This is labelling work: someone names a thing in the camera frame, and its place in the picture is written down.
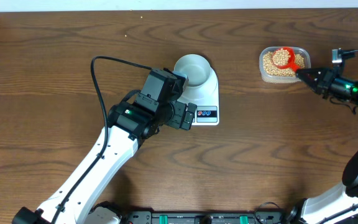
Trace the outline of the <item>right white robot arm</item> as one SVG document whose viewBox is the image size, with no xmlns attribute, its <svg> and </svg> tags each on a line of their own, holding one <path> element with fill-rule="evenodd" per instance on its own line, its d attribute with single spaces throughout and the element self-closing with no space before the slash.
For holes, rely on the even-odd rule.
<svg viewBox="0 0 358 224">
<path fill-rule="evenodd" d="M 308 68 L 297 77 L 325 99 L 338 99 L 358 107 L 358 81 L 342 76 L 344 64 L 334 68 Z M 298 202 L 287 223 L 355 223 L 358 217 L 358 151 L 347 163 L 342 180 L 325 193 Z"/>
</svg>

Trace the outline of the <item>red plastic scoop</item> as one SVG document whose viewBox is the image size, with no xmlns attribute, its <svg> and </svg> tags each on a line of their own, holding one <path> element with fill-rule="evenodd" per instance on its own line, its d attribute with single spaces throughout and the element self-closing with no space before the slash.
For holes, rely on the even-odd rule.
<svg viewBox="0 0 358 224">
<path fill-rule="evenodd" d="M 279 69 L 288 69 L 296 72 L 300 66 L 296 64 L 296 56 L 291 47 L 282 47 L 273 52 L 272 63 Z"/>
</svg>

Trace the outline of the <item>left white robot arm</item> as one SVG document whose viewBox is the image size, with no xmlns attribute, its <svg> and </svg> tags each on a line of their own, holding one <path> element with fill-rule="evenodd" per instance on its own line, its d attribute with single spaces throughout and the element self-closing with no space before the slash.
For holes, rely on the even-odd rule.
<svg viewBox="0 0 358 224">
<path fill-rule="evenodd" d="M 13 223 L 119 223 L 121 218 L 93 205 L 117 171 L 163 125 L 189 130 L 197 106 L 176 97 L 154 100 L 130 91 L 105 113 L 104 128 L 90 152 L 65 183 L 36 211 L 22 207 Z"/>
</svg>

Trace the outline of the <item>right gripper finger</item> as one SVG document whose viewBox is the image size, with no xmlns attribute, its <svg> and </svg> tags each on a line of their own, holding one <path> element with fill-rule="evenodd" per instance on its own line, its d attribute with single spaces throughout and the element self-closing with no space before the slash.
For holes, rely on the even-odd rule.
<svg viewBox="0 0 358 224">
<path fill-rule="evenodd" d="M 318 86 L 319 77 L 310 74 L 297 74 L 297 77 L 305 83 L 314 93 L 321 93 L 321 90 Z"/>
<path fill-rule="evenodd" d="M 310 77 L 318 78 L 321 75 L 323 68 L 302 68 L 296 71 L 296 76 L 298 78 Z"/>
</svg>

